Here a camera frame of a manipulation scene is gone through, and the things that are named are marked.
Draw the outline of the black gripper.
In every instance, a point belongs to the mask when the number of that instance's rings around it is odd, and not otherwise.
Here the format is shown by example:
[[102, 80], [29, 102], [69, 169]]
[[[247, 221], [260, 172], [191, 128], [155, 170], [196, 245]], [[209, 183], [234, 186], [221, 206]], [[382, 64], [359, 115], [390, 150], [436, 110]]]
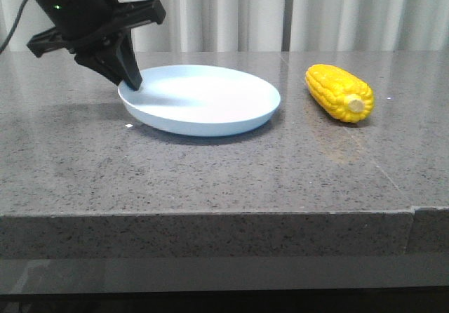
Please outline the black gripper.
[[[135, 59], [131, 32], [152, 22], [163, 23], [160, 0], [35, 0], [54, 27], [34, 35], [27, 47], [38, 58], [59, 48], [77, 49], [75, 61], [118, 85], [138, 91], [142, 77]], [[115, 48], [84, 48], [117, 33]]]

